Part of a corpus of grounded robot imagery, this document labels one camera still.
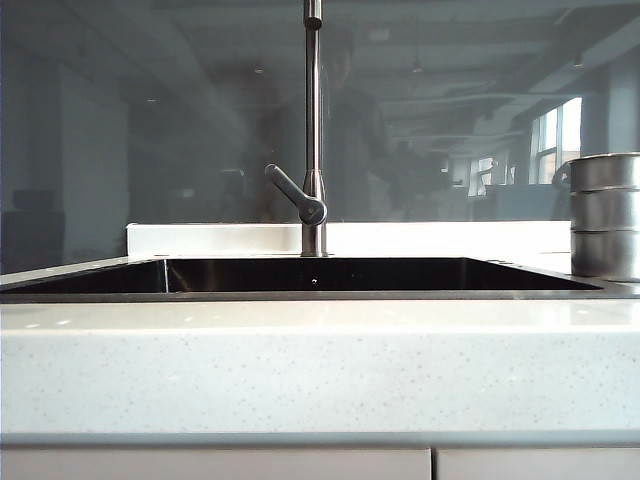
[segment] stainless steel faucet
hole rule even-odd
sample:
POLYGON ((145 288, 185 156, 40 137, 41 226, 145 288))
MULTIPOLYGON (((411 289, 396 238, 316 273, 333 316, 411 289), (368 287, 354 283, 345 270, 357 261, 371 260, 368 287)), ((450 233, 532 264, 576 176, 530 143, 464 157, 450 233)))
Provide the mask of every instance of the stainless steel faucet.
POLYGON ((327 206, 322 182, 322 97, 320 28, 322 0, 303 0, 307 51, 307 171, 302 190, 276 165, 265 175, 298 208, 302 221, 302 256, 327 256, 327 206))

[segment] metal container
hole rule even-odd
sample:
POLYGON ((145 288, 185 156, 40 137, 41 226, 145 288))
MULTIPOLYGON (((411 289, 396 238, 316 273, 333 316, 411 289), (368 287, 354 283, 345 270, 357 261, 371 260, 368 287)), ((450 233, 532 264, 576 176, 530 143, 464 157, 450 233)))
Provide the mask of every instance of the metal container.
POLYGON ((640 190, 628 188, 571 194, 571 228, 577 231, 633 230, 639 226, 640 190))
POLYGON ((574 275, 640 282, 640 153, 570 162, 574 275))
POLYGON ((571 160, 571 191, 640 189, 640 153, 608 153, 571 160))
POLYGON ((640 282, 640 231, 571 232, 574 275, 640 282))

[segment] black sink basin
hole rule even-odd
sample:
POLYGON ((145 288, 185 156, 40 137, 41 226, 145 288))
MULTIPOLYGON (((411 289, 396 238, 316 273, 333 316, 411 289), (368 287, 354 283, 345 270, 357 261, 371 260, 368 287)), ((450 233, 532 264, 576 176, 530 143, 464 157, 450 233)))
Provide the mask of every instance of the black sink basin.
POLYGON ((598 282, 469 258, 285 257, 146 261, 6 285, 0 287, 0 299, 568 298, 580 292, 585 298, 603 290, 598 282))

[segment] ceiling light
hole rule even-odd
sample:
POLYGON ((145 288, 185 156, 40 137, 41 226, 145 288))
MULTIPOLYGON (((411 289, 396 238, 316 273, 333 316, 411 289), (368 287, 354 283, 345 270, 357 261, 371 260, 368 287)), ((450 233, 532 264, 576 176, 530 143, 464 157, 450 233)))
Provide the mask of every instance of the ceiling light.
POLYGON ((573 59, 573 68, 584 68, 584 59, 581 53, 577 54, 576 58, 573 59))
POLYGON ((420 62, 416 59, 416 61, 413 62, 411 73, 422 73, 422 72, 424 72, 424 68, 422 68, 422 65, 420 65, 420 62))

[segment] cabinet door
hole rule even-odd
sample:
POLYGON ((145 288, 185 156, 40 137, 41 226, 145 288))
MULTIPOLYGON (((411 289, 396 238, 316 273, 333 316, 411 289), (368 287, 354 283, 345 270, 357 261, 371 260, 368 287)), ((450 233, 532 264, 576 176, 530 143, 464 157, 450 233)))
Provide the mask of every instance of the cabinet door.
POLYGON ((9 480, 429 480, 428 450, 9 448, 9 480))
POLYGON ((451 449, 438 480, 638 480, 640 448, 451 449))

